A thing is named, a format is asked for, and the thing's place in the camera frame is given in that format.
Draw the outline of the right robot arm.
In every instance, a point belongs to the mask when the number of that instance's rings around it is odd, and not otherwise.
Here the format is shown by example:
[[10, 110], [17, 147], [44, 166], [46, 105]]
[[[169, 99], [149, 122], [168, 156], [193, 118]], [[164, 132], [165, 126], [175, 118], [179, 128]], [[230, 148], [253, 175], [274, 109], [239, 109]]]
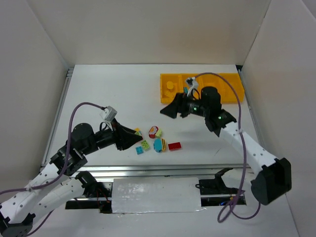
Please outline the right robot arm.
[[237, 120], [222, 109], [221, 96], [212, 86], [201, 90], [200, 99], [177, 93], [173, 101], [161, 109], [161, 114], [175, 119], [190, 114], [204, 118], [210, 132], [224, 139], [239, 154], [246, 157], [255, 174], [251, 192], [262, 205], [268, 205], [292, 188], [291, 163], [286, 158], [278, 159], [243, 132]]

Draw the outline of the light green lego brick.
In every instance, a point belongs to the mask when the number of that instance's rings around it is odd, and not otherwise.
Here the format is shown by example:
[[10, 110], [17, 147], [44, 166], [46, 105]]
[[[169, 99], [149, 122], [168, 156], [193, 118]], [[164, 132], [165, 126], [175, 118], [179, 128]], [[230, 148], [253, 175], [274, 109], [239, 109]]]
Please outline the light green lego brick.
[[160, 138], [162, 136], [162, 130], [161, 129], [158, 129], [156, 134], [155, 134], [155, 137], [156, 138]]

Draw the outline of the red flower lego brick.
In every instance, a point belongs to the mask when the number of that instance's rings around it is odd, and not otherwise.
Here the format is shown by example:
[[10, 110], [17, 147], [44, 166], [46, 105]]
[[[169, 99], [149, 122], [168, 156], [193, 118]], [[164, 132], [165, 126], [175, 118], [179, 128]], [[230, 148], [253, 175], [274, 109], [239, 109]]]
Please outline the red flower lego brick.
[[148, 135], [151, 139], [155, 139], [156, 133], [158, 132], [158, 127], [157, 126], [152, 126], [148, 132]]

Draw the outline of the round yellow lego brick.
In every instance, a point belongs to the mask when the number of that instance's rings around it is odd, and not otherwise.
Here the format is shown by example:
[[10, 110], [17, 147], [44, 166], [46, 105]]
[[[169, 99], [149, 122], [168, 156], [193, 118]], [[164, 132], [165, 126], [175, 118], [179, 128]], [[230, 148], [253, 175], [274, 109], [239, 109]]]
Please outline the round yellow lego brick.
[[168, 82], [166, 83], [166, 88], [167, 88], [168, 90], [173, 90], [173, 89], [174, 89], [174, 83], [173, 83], [172, 81], [168, 81]]

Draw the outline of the red rectangular lego brick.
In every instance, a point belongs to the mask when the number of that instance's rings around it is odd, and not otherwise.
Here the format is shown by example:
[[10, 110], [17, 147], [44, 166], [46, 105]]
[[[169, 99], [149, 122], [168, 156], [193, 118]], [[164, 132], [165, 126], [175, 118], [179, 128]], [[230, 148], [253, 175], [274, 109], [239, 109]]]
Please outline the red rectangular lego brick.
[[170, 151], [176, 151], [182, 149], [182, 145], [180, 142], [175, 142], [175, 143], [169, 143], [168, 144], [168, 149]]

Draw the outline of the yellow long lego brick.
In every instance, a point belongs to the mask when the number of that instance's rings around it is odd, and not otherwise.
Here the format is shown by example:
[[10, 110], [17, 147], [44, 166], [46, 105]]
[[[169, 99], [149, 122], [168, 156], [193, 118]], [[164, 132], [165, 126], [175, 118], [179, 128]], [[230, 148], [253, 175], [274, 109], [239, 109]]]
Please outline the yellow long lego brick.
[[175, 96], [174, 91], [170, 91], [170, 90], [166, 90], [164, 94], [168, 98], [173, 98]]

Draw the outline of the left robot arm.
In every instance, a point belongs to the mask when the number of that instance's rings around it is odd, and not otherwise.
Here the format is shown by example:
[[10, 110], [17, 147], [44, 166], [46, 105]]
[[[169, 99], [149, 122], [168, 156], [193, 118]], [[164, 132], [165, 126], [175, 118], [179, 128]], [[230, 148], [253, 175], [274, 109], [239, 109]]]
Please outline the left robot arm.
[[75, 126], [71, 133], [70, 154], [63, 146], [45, 168], [12, 198], [0, 205], [0, 234], [3, 237], [27, 237], [33, 224], [68, 200], [79, 196], [107, 194], [106, 188], [88, 171], [80, 171], [87, 163], [86, 155], [110, 145], [126, 150], [142, 140], [133, 129], [117, 121], [112, 128], [97, 132], [88, 123]]

